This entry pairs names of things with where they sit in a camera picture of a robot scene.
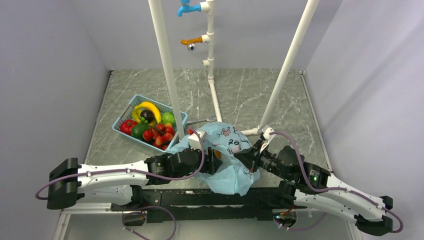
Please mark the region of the light blue plastic bag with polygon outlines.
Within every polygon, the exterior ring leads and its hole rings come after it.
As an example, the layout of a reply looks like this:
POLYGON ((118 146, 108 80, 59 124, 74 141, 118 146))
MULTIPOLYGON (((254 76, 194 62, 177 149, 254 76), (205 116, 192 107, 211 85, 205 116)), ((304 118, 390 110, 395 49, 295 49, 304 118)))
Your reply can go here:
POLYGON ((206 123, 199 129, 206 133, 204 147, 221 153, 222 165, 214 174, 199 172, 194 178, 207 184, 214 193, 246 195, 251 185, 259 180, 260 171, 251 173, 234 153, 252 146, 248 138, 235 126, 224 122, 206 123))

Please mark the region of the orange fake fruit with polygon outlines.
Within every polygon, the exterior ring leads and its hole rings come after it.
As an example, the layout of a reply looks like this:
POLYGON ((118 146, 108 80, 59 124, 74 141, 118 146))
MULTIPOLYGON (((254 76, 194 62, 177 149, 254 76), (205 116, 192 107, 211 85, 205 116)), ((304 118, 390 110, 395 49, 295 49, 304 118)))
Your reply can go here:
POLYGON ((214 154, 215 154, 215 156, 216 156, 218 159, 220 159, 220 158, 221 158, 221 152, 219 152, 219 151, 217 151, 217 150, 214 150, 214 154))

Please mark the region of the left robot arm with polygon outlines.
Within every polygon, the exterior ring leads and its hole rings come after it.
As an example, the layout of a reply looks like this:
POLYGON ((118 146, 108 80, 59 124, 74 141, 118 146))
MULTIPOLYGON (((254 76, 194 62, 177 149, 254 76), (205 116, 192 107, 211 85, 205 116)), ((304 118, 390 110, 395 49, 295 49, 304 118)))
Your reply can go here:
POLYGON ((62 210, 77 203, 112 203, 137 210, 145 203, 143 187, 185 180, 195 172, 212 175, 222 163, 210 147, 116 165, 79 164, 77 158, 68 158, 49 173, 46 207, 62 210))

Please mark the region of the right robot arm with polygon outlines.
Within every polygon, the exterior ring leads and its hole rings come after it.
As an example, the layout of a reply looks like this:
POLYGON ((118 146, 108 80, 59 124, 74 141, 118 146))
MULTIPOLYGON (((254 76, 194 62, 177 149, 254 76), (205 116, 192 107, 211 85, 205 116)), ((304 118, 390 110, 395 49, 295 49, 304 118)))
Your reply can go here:
POLYGON ((290 146, 278 154, 251 147, 234 157, 248 170, 262 168, 281 178, 272 197, 273 208, 291 206, 317 209, 354 223, 363 233, 383 236, 393 231, 387 212, 393 207, 389 196, 371 196, 344 183, 324 168, 304 161, 290 146))

